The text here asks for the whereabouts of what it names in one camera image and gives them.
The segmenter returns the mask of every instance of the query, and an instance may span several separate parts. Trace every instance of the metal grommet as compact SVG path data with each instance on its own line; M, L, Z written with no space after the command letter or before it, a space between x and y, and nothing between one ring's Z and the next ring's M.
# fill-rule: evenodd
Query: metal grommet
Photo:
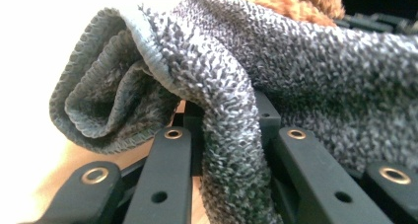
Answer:
M305 139L307 137L301 130L291 129L288 131L288 136L295 139Z
M89 175L94 172L100 172L98 176L95 176L93 178L90 178ZM81 181L86 185L94 185L102 182L108 175L108 169L98 167L98 168L92 168L89 171L87 171L83 177L81 178Z
M178 139L182 136L182 132L177 129L170 129L164 134L164 136L168 139Z
M397 183L400 185L411 184L411 179L409 178L409 176L397 169L389 168L389 167L382 167L379 169L379 173L381 173L381 175L385 179L393 183Z

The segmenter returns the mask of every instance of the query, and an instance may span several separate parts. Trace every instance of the brown fuzzy object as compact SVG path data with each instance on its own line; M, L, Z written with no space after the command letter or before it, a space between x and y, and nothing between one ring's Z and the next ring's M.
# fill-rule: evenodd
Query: brown fuzzy object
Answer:
M293 20L316 23L322 26L335 26L333 21L322 14L311 3L300 0L248 0L249 2L270 8Z
M309 21L320 25L329 25L331 18L344 17L345 11L341 0L248 0L273 9L279 14L294 20Z

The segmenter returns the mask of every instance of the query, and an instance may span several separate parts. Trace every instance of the knit fabric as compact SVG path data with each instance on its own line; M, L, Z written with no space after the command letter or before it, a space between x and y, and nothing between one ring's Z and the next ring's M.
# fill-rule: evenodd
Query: knit fabric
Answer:
M212 223L281 223L253 90L283 126L312 130L342 165L418 172L418 37L300 23L244 0L184 0L169 13L103 9L50 100L54 124L101 153L140 145L179 99L205 110L202 195Z

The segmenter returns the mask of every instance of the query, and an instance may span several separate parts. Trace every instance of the small hole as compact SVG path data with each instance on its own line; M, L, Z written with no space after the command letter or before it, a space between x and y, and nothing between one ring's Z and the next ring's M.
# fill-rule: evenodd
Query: small hole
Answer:
M103 174L104 172L102 170L96 170L96 171L89 173L87 175L87 179L89 179L90 181L94 181L96 179L99 179L100 176L102 176Z
M342 202L350 203L350 202L353 201L353 199L351 198L350 195L348 195L347 193L342 192L342 191L336 192L335 197Z
M387 171L386 173L387 173L388 176L390 176L394 179L398 179L398 180L403 179L403 176L396 171Z
M295 137L302 137L303 134L300 131L292 131L291 134Z
M178 139L182 136L181 130L172 129L167 131L164 136L168 139Z
M176 137L176 136L178 136L178 132L177 131L171 131L171 132L169 132L169 136L170 137Z
M153 196L151 197L151 200L154 203L162 203L167 199L167 193L164 191L159 191L153 194Z

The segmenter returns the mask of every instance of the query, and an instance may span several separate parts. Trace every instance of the beige background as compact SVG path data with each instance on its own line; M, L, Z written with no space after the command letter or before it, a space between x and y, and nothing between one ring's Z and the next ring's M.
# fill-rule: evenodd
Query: beige background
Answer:
M53 126L48 100L68 57L104 6L145 2L159 10L179 0L0 0L0 223L34 221L80 166L110 160L121 168L146 155L149 145L101 156L82 149ZM198 194L193 198L199 202ZM206 223L201 205L194 223Z

